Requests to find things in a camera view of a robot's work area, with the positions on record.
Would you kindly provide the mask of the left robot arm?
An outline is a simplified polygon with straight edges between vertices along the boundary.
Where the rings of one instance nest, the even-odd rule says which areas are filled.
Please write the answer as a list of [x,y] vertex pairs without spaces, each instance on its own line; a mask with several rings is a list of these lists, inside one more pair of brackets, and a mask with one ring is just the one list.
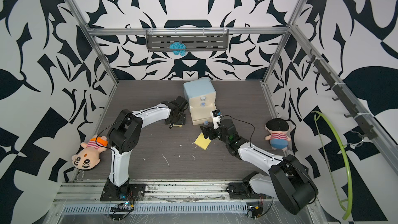
[[120,112],[107,135],[113,154],[109,181],[116,188],[128,184],[131,152],[138,144],[142,129],[161,120],[165,121],[170,129],[175,125],[184,125],[184,111],[187,108],[187,100],[179,96],[173,101],[163,101],[144,110],[125,109]]

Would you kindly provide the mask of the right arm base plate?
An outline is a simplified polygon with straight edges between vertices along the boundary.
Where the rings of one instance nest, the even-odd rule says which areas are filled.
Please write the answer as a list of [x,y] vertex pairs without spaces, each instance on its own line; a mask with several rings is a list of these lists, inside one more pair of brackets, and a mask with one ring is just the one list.
[[229,183],[226,192],[231,199],[244,200],[244,199],[260,199],[248,183]]

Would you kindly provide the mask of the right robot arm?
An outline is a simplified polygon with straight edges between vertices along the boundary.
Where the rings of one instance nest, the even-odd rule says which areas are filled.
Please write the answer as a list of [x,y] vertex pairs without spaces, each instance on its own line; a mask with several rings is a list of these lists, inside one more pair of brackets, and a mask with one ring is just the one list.
[[231,119],[222,120],[217,128],[201,126],[201,132],[205,138],[225,143],[233,157],[260,169],[240,183],[229,183],[231,198],[269,196],[293,215],[316,200],[318,188],[295,156],[282,157],[255,146],[239,135]]

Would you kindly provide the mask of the grey wall shelf rack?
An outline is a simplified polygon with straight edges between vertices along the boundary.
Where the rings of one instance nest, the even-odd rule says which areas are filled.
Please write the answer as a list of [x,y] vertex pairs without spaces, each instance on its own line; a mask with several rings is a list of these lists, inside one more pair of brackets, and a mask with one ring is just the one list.
[[147,49],[152,52],[172,52],[170,44],[173,42],[185,44],[187,51],[226,51],[229,47],[226,29],[149,29],[145,38]]

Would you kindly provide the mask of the plush doll black hair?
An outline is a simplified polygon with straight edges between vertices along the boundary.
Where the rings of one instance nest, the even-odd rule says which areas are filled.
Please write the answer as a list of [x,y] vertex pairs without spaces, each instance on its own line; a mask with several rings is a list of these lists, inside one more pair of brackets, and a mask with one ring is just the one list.
[[280,149],[286,151],[291,142],[291,137],[288,135],[290,132],[288,123],[281,118],[275,118],[269,120],[265,124],[265,128],[268,130],[269,135],[264,139],[269,141],[271,148],[273,150]]

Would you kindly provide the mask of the teal crumpled object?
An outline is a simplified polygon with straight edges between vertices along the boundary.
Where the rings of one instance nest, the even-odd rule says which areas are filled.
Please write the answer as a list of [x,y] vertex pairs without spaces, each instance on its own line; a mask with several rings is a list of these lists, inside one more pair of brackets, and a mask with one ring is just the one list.
[[181,42],[173,42],[170,44],[170,50],[173,52],[174,55],[185,56],[187,53],[187,48],[185,44]]

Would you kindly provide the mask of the black hook rail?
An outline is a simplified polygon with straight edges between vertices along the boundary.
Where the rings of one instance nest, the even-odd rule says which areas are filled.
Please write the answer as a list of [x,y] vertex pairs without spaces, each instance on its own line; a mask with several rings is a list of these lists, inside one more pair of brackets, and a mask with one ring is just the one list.
[[360,106],[358,100],[355,100],[352,92],[346,86],[346,84],[340,79],[340,77],[333,72],[332,68],[328,65],[323,57],[316,57],[313,55],[313,50],[310,50],[311,58],[308,63],[312,63],[317,69],[314,73],[320,74],[325,79],[324,87],[330,88],[336,95],[333,98],[334,101],[340,101],[348,114],[344,114],[345,118],[352,118],[357,123],[359,128],[363,132],[363,137],[373,140],[378,137],[375,131],[375,127],[369,120],[366,119],[366,115],[370,113],[365,113],[360,111]]

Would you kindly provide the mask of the light blue drawer box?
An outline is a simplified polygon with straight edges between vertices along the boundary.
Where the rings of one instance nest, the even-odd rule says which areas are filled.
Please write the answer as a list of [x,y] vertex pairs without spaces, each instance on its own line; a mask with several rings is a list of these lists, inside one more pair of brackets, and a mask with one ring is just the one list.
[[215,104],[217,93],[207,77],[186,82],[183,84],[183,89],[184,98],[188,101],[190,110]]

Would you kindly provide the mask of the yellow sticky pad right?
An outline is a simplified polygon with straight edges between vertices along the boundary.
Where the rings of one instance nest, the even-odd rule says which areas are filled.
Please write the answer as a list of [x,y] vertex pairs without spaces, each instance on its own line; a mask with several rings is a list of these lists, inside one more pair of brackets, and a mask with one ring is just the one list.
[[201,133],[194,142],[195,145],[199,146],[203,150],[206,150],[210,143],[211,140],[209,138],[205,138],[203,133]]

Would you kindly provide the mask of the plush doll orange hat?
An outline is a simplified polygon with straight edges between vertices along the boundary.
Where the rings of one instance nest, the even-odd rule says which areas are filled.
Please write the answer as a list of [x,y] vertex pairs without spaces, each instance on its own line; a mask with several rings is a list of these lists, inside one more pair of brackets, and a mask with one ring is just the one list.
[[107,150],[108,140],[106,136],[95,135],[87,143],[81,143],[83,148],[78,154],[72,156],[72,164],[79,170],[91,170],[100,160],[100,154]]

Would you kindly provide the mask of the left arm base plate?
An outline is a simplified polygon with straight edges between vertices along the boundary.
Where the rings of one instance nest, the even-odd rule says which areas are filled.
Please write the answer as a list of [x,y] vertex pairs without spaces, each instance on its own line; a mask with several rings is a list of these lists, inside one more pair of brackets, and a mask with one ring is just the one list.
[[122,186],[115,186],[108,178],[103,188],[100,201],[135,201],[145,195],[146,184],[131,184],[126,181]]

